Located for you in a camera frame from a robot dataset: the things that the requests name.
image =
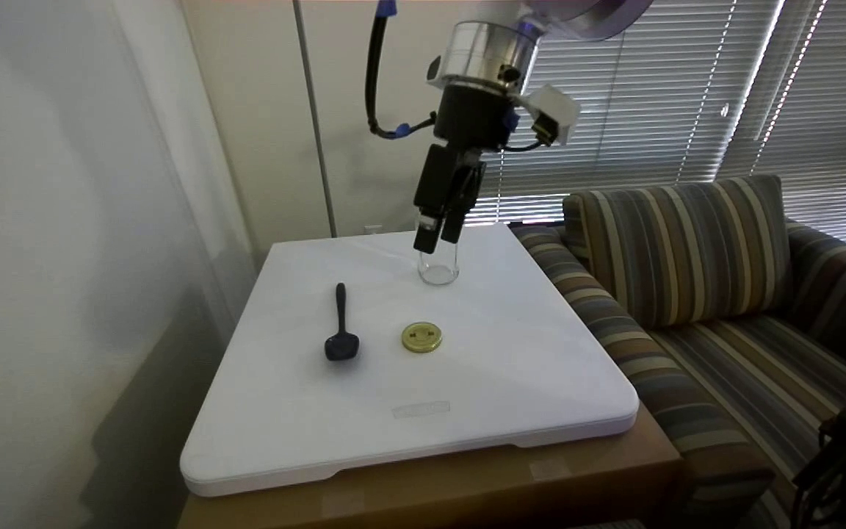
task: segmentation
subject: striped armchair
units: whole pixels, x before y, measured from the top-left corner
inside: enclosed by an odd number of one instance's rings
[[[786,527],[792,476],[846,408],[846,243],[779,176],[578,192],[515,227],[684,459],[662,527]]]

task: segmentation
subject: white wall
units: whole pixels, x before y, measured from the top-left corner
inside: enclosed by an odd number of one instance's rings
[[[363,61],[377,0],[300,0],[319,136],[337,233],[412,229],[415,192],[431,129],[405,141],[368,133]],[[425,69],[450,46],[454,22],[475,11],[475,0],[402,0],[388,23],[380,71],[380,123],[416,123],[438,110],[440,91]]]
[[[409,229],[431,133],[382,141],[368,133],[363,60],[377,0],[181,0],[225,157],[258,252],[272,240],[330,236],[300,32],[315,79],[337,236]],[[380,121],[419,121],[440,91],[425,69],[475,0],[400,0],[380,74]]]
[[[330,215],[290,0],[181,0],[255,252],[327,239]]]
[[[155,7],[147,39],[125,8],[0,0],[0,527],[167,527],[249,280],[228,185],[205,205],[222,183],[171,133],[212,139],[184,27]],[[184,69],[143,79],[152,51]],[[172,79],[181,110],[155,105]]]

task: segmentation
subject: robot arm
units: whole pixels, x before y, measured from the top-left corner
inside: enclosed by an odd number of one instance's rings
[[[568,141],[578,118],[575,104],[541,89],[522,96],[537,41],[548,32],[569,32],[585,41],[603,41],[632,27],[653,0],[485,0],[478,22],[454,23],[453,41],[440,60],[428,64],[428,82],[444,91],[438,114],[416,126],[382,133],[368,96],[369,129],[382,139],[402,139],[424,126],[435,126],[440,145],[428,148],[415,205],[424,215],[415,248],[431,252],[438,239],[454,243],[463,215],[475,205],[481,189],[481,154],[535,149]],[[368,52],[368,91],[377,85],[377,61],[384,17],[396,11],[394,0],[380,2],[377,29]],[[522,105],[535,118],[535,145],[509,148],[518,126],[515,110]]]

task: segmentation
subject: black cable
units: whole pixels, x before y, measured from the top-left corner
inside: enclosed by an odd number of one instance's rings
[[[415,136],[416,129],[425,129],[435,123],[435,113],[428,113],[425,121],[409,126],[400,123],[396,129],[382,129],[377,121],[377,77],[380,77],[380,64],[382,64],[382,46],[384,46],[384,35],[388,35],[388,17],[394,14],[394,2],[377,8],[374,27],[369,27],[369,45],[368,45],[368,69],[363,69],[363,113],[368,113],[368,126],[374,136],[380,139],[405,139]]]
[[[525,145],[525,148],[512,148],[512,145],[506,145],[501,149],[509,149],[509,154],[528,154],[528,149],[537,149],[537,148],[544,148],[544,141],[535,141],[535,145]]]

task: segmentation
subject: window blinds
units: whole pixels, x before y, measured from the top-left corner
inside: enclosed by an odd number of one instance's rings
[[[757,123],[748,170],[779,174],[786,215],[846,240],[846,0],[814,0],[795,61]]]
[[[532,74],[581,104],[568,148],[485,157],[469,223],[553,220],[572,189],[711,179],[779,0],[656,0],[620,39],[547,39]],[[532,145],[528,121],[512,148]]]

